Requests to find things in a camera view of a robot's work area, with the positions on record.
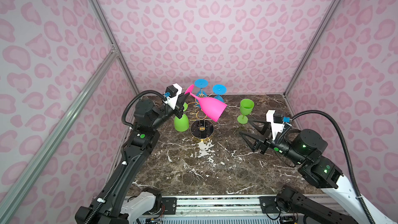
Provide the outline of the green wine glass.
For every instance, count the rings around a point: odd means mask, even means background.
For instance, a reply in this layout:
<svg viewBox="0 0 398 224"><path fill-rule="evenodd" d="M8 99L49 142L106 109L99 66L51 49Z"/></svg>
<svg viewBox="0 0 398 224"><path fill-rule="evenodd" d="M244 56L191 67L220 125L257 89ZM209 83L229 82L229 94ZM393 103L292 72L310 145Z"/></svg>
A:
<svg viewBox="0 0 398 224"><path fill-rule="evenodd" d="M188 104L183 104L183 115L181 118L175 117L174 119L174 128L178 132L185 132L189 129L189 119L188 116L184 113L188 109Z"/></svg>
<svg viewBox="0 0 398 224"><path fill-rule="evenodd" d="M255 106L254 101L250 99L241 100L239 106L240 115L237 117L237 121L240 124L246 124L248 122L248 115L251 114L254 106Z"/></svg>

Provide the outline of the magenta wine glass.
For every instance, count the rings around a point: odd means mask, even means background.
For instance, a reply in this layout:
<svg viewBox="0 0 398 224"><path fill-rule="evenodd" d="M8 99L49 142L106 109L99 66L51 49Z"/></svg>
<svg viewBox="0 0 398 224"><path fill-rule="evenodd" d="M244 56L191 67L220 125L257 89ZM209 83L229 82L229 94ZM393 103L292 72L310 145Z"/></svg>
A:
<svg viewBox="0 0 398 224"><path fill-rule="evenodd" d="M198 101L203 113L214 122L217 122L227 108L226 103L213 97L198 97L192 93L193 88L194 85L189 86L185 94L190 94L194 97Z"/></svg>

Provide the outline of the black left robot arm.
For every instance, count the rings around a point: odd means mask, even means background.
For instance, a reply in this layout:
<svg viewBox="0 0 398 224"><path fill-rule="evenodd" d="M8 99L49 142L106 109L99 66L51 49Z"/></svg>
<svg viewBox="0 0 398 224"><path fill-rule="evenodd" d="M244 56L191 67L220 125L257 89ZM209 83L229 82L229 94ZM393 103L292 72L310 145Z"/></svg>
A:
<svg viewBox="0 0 398 224"><path fill-rule="evenodd" d="M157 108L144 95L154 94L165 100L164 95L146 90L133 98L123 111L121 121L131 127L131 136L121 146L121 161L109 181L90 206L80 207L75 215L78 224L135 224L146 212L162 214L161 192L147 188L131 202L125 197L136 175L155 148L160 133L158 128L172 116L182 117L184 103L188 97L176 97L176 106L164 103Z"/></svg>

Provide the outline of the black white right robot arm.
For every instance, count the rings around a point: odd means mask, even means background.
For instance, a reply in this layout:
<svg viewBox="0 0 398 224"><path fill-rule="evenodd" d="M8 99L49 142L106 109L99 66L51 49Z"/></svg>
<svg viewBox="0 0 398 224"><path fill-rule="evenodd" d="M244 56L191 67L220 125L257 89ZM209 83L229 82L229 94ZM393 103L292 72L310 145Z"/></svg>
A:
<svg viewBox="0 0 398 224"><path fill-rule="evenodd" d="M277 194L272 207L282 212L296 212L303 214L321 224L368 224L370 214L376 224L391 224L393 221L375 207L365 197L359 197L354 187L343 171L330 159L323 156L327 142L313 130L289 130L288 134L295 134L294 140L284 138L276 143L283 126L279 123L249 120L258 134L240 132L242 138L252 151L265 153L272 149L276 153L289 159L305 181L334 199L345 211L345 214L326 207L309 197L304 196L289 186L284 186Z"/></svg>

